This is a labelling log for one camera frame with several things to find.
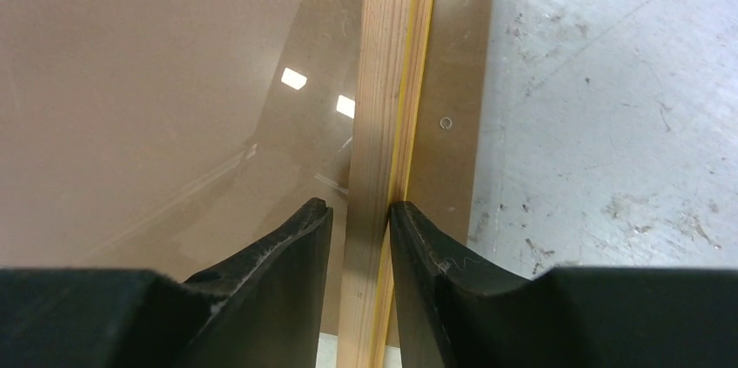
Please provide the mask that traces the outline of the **yellow wooden picture frame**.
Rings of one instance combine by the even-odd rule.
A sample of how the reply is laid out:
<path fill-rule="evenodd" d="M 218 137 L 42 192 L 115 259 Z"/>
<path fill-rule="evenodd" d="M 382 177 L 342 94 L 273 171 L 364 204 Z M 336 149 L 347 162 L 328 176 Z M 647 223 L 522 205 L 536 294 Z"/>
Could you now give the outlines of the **yellow wooden picture frame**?
<path fill-rule="evenodd" d="M 387 212 L 406 198 L 434 0 L 363 0 L 337 364 L 384 364 L 394 281 Z"/>

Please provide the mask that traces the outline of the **clear acrylic sheet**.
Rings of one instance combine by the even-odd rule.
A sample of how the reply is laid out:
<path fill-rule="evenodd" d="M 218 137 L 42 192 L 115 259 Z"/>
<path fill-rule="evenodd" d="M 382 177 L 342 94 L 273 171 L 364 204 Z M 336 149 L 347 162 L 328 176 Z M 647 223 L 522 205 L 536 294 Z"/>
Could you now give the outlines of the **clear acrylic sheet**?
<path fill-rule="evenodd" d="M 362 0 L 1 0 L 1 264 L 182 280 L 334 210 L 339 324 Z"/>

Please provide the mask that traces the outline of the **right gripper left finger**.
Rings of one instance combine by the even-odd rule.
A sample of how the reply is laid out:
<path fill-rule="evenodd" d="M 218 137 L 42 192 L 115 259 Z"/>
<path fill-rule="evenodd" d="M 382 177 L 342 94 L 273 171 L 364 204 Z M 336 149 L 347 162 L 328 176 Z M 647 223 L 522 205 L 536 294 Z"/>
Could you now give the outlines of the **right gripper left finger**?
<path fill-rule="evenodd" d="M 151 270 L 4 269 L 1 364 L 313 367 L 332 220 L 310 199 L 184 282 Z"/>

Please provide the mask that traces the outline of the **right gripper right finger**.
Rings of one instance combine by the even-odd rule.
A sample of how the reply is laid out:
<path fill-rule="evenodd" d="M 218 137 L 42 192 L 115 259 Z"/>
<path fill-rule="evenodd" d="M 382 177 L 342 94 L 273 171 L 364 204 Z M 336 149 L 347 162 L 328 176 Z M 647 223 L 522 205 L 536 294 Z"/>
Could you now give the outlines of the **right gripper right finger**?
<path fill-rule="evenodd" d="M 737 274 L 555 267 L 526 279 L 390 206 L 405 367 L 734 367 Z"/>

